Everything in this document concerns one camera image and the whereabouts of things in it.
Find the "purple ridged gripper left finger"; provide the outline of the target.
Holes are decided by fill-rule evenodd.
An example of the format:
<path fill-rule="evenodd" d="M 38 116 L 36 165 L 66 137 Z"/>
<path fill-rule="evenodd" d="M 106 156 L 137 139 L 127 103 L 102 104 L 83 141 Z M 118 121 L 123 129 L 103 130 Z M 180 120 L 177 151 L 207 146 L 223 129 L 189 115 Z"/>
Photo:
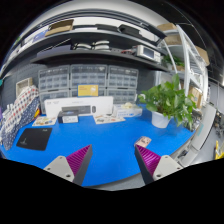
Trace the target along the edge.
<path fill-rule="evenodd" d="M 56 157 L 44 170 L 81 186 L 92 155 L 92 145 L 88 145 L 67 157 Z"/>

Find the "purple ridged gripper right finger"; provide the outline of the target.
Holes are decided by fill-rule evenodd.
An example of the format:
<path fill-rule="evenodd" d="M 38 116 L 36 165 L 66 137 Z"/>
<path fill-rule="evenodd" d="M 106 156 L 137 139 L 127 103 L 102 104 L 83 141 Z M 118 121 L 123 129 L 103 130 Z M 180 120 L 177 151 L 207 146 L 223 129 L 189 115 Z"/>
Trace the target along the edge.
<path fill-rule="evenodd" d="M 140 145 L 135 145 L 135 157 L 145 184 L 150 184 L 182 169 L 169 155 L 159 156 Z"/>

